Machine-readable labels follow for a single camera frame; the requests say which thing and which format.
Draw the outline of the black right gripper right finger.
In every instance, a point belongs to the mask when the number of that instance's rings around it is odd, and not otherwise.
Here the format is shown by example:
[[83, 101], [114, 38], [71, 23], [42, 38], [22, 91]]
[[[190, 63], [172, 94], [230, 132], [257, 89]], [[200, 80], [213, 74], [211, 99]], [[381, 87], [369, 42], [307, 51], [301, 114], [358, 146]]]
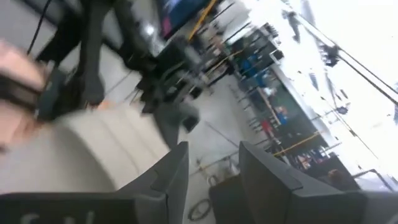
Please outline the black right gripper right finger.
[[398, 224], [398, 193], [340, 191], [242, 141], [240, 176], [256, 224]]

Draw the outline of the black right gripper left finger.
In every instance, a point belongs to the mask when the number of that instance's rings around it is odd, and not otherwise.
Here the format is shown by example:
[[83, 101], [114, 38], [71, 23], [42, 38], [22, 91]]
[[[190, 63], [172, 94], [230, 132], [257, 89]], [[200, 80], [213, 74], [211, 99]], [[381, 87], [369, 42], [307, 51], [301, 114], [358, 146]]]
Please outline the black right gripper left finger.
[[14, 193], [0, 196], [0, 224], [182, 224], [188, 142], [111, 193]]

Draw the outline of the grey-green rubber slide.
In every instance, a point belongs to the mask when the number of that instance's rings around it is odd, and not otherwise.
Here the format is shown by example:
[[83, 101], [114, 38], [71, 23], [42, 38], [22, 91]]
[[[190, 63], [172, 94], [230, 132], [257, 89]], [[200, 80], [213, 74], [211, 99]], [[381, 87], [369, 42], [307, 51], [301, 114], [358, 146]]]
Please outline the grey-green rubber slide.
[[169, 152], [154, 120], [132, 106], [72, 113], [11, 145], [0, 194], [112, 192]]

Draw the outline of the pale pink rubber slide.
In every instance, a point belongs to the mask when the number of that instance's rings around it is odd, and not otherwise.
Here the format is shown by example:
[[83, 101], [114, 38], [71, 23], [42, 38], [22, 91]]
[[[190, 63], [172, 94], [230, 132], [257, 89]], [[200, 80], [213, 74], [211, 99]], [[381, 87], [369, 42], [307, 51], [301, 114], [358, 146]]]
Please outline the pale pink rubber slide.
[[[0, 39], [0, 72], [39, 91], [45, 86], [45, 69], [4, 39]], [[0, 152], [28, 139], [40, 127], [32, 113], [0, 99]]]

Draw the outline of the wall display screen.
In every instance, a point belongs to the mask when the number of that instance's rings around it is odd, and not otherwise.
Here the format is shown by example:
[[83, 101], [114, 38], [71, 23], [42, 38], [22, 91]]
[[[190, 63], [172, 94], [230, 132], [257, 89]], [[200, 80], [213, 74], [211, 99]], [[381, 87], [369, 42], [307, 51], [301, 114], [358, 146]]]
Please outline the wall display screen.
[[169, 40], [209, 3], [210, 0], [155, 0], [161, 36]]

